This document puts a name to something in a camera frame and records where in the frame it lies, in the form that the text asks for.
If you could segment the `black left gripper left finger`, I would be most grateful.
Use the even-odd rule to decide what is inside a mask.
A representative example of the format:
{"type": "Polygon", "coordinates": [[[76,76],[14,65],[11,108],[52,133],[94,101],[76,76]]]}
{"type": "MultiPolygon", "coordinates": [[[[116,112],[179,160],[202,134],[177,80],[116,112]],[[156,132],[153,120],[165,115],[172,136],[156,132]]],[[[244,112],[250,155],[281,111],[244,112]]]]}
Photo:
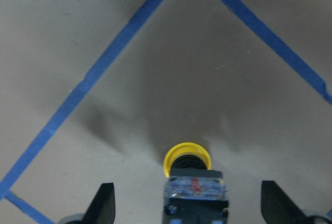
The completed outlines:
{"type": "Polygon", "coordinates": [[[100,185],[95,197],[85,212],[82,223],[114,223],[115,188],[113,183],[100,185]]]}

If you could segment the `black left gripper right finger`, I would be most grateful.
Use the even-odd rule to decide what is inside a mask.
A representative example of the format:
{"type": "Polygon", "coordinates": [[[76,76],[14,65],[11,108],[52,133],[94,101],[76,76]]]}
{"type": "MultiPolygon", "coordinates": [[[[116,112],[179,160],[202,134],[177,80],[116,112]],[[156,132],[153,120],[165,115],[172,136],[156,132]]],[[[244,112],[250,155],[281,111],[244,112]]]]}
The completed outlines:
{"type": "Polygon", "coordinates": [[[260,209],[266,223],[308,223],[300,208],[272,180],[261,182],[260,209]]]}

